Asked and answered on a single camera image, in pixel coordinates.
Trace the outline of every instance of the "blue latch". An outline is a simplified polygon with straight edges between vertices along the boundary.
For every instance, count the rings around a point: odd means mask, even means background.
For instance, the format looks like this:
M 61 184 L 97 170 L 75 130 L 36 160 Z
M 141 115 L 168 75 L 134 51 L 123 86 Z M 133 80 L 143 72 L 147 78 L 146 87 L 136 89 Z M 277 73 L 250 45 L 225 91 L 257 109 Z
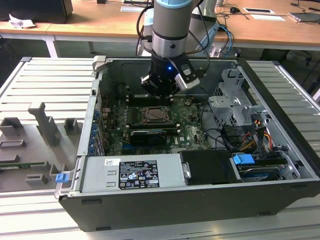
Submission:
M 69 173 L 59 173 L 55 177 L 55 182 L 57 184 L 68 183 L 69 182 Z
M 254 164 L 256 163 L 251 154 L 236 154 L 233 157 L 233 161 L 238 164 Z

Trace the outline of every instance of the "computer case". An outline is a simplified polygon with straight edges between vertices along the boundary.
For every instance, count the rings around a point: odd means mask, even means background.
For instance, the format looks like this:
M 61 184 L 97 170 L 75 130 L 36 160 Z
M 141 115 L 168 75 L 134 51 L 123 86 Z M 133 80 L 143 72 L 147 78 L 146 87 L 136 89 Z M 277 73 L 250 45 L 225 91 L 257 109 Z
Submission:
M 72 14 L 71 0 L 0 0 L 0 20 L 13 17 L 35 22 L 65 24 Z

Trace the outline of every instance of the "blue plastic tab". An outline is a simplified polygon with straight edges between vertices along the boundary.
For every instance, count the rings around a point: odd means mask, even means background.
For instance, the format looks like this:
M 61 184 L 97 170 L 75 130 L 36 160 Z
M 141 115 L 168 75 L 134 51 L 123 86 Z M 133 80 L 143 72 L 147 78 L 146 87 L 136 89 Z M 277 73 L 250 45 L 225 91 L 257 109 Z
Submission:
M 181 9 L 192 3 L 192 0 L 156 0 L 158 4 L 167 9 Z
M 59 173 L 55 177 L 55 182 L 57 184 L 68 183 L 69 182 L 69 173 Z
M 236 165 L 256 163 L 251 154 L 237 154 L 233 157 L 233 161 Z

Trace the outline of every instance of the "red wire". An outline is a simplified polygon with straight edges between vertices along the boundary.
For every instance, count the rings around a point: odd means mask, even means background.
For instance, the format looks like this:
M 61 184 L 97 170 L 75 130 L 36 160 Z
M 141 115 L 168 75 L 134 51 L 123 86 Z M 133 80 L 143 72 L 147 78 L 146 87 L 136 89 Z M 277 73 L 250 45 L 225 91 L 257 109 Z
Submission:
M 245 141 L 246 136 L 249 136 L 249 135 L 251 135 L 251 133 L 247 133 L 246 135 L 244 135 L 243 141 Z

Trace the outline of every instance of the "circuit board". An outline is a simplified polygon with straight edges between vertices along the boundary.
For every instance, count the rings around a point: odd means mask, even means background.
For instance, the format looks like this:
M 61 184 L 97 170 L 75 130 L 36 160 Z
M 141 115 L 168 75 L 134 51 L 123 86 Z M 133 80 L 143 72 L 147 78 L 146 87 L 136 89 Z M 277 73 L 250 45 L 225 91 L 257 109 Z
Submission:
M 171 106 L 129 106 L 125 100 L 111 102 L 108 106 L 110 112 L 104 120 L 107 123 L 104 125 L 106 156 L 174 154 L 181 150 L 210 149 L 199 123 L 200 105 L 191 97 L 174 97 Z M 174 125 L 170 130 L 176 129 L 177 133 L 168 134 L 163 145 L 133 147 L 128 139 L 128 124 L 134 125 L 134 122 L 137 127 L 143 123 Z

